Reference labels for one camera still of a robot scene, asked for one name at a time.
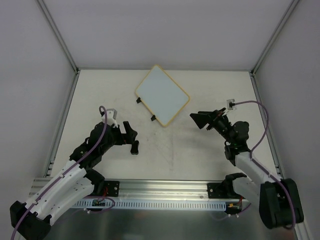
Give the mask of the yellow framed whiteboard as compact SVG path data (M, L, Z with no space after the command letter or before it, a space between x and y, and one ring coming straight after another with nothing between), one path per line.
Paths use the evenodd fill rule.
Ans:
M163 127L167 127L190 101L190 95L158 64L139 83L135 94Z

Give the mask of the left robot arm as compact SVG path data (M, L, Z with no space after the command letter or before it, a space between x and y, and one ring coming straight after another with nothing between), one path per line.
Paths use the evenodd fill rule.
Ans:
M128 121L123 125L125 132L117 124L98 123L55 177L25 202L17 200L10 206L12 239L19 233L26 240L43 240L76 202L91 194L102 195L105 178L94 167L103 155L122 145L130 145L133 155L139 153L138 132Z

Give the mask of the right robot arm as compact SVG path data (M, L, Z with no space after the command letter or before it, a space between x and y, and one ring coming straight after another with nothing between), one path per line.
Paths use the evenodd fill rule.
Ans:
M296 182L273 175L248 147L250 125L246 121L231 123L226 109L199 111L190 117L199 129L216 130L225 140L225 157L239 173L229 174L220 190L230 198L237 195L258 209L268 229L292 229L305 219Z

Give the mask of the black whiteboard eraser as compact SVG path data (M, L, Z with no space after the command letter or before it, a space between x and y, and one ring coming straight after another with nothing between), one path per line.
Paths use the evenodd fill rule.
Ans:
M133 142L133 144L131 145L131 149L130 149L130 153L132 155L138 155L139 154L139 145L140 145L140 142L138 140L135 140Z

